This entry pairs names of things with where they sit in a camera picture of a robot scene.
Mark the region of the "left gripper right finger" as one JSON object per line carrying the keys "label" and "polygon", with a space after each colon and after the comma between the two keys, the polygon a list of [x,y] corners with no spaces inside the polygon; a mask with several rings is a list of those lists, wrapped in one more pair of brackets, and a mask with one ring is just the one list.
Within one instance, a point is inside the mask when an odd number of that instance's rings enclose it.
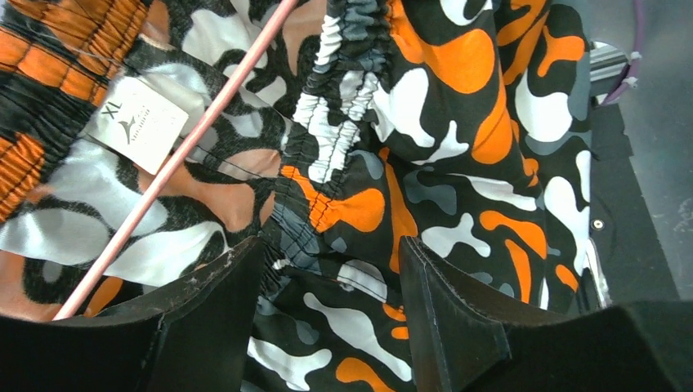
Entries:
{"label": "left gripper right finger", "polygon": [[400,242],[420,391],[689,391],[692,304],[639,301],[569,317],[473,278],[422,241]]}

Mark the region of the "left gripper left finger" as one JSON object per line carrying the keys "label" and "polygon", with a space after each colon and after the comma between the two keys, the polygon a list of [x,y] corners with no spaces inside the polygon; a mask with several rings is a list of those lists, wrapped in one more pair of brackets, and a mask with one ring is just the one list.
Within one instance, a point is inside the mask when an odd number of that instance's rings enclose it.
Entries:
{"label": "left gripper left finger", "polygon": [[262,241],[251,237],[93,318],[2,318],[2,390],[239,390],[263,256]]}

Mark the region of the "orange camouflage shorts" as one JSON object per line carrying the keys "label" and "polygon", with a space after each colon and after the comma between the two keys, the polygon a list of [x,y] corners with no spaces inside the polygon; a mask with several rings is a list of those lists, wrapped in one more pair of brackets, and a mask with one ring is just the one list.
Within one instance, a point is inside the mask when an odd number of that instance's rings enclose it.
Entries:
{"label": "orange camouflage shorts", "polygon": [[[154,175],[118,114],[199,117],[276,1],[1,4],[1,313],[52,319]],[[566,312],[588,244],[584,1],[300,1],[86,300],[258,236],[243,391],[413,391],[400,240]]]}

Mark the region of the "pink wire hanger taken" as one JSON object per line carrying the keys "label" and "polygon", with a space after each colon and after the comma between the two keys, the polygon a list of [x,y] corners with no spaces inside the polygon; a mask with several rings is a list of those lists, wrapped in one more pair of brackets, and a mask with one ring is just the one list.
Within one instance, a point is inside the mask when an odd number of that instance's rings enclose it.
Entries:
{"label": "pink wire hanger taken", "polygon": [[245,57],[240,61],[237,69],[228,78],[219,94],[208,106],[202,118],[182,141],[178,150],[162,165],[150,186],[136,203],[134,209],[127,215],[123,224],[105,246],[103,252],[96,258],[83,279],[58,310],[53,318],[55,321],[71,318],[76,314],[177,168],[184,162],[189,152],[197,145],[205,132],[220,116],[222,110],[238,92],[244,80],[257,65],[296,5],[297,0],[283,0],[279,3],[265,27],[258,34],[257,40],[248,49]]}

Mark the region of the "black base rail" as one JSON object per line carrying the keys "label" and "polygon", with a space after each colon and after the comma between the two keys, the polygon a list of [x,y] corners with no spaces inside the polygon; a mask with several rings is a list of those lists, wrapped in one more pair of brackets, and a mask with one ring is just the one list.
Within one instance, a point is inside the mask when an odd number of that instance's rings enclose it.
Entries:
{"label": "black base rail", "polygon": [[619,106],[596,108],[591,119],[589,239],[575,309],[585,314],[634,301],[676,301]]}

